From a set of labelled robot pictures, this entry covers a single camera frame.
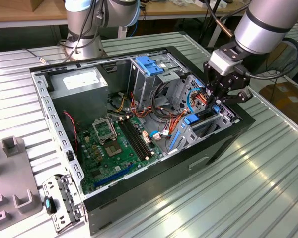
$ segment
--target motherboard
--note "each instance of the motherboard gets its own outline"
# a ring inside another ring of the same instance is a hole
[[[100,134],[111,134],[112,129],[109,126],[112,126],[117,137],[100,140]],[[163,157],[153,141],[144,139],[144,131],[139,119],[131,117],[123,121],[103,121],[97,123],[96,127],[93,125],[78,133],[81,146],[80,165],[85,174],[82,189],[85,194]]]

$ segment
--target yellow wire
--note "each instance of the yellow wire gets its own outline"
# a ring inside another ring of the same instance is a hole
[[[119,109],[117,109],[117,110],[115,111],[116,113],[120,112],[120,111],[123,109],[123,107],[124,107],[124,101],[125,101],[125,97],[123,97]]]

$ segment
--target ridged aluminum table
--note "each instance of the ridged aluminum table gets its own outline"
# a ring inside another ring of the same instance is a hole
[[[202,69],[209,54],[187,35],[166,33],[103,41],[109,55],[176,46]],[[61,48],[33,49],[50,63]],[[41,184],[63,173],[28,68],[30,53],[0,53],[0,139],[22,136],[33,174]],[[225,154],[199,173],[95,234],[117,237],[298,237],[298,127],[260,96],[241,105],[255,119]],[[0,232],[10,237],[87,237],[80,222],[57,235],[45,209]]]

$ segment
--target wooden table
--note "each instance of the wooden table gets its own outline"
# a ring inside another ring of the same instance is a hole
[[[238,0],[228,4],[226,8],[219,8],[217,15],[221,16],[242,7]],[[177,6],[172,2],[150,2],[146,6],[146,20],[178,19],[204,17],[207,9],[195,4]],[[144,19],[141,13],[139,20]],[[27,12],[0,6],[0,28],[43,26],[67,24],[66,10],[62,0],[44,0],[34,12]]]

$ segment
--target cardboard box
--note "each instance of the cardboard box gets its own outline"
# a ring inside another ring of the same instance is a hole
[[[273,88],[268,85],[259,93],[269,101]],[[289,82],[276,84],[271,103],[298,125],[298,87]]]
[[[0,6],[23,11],[34,11],[44,0],[0,0]]]

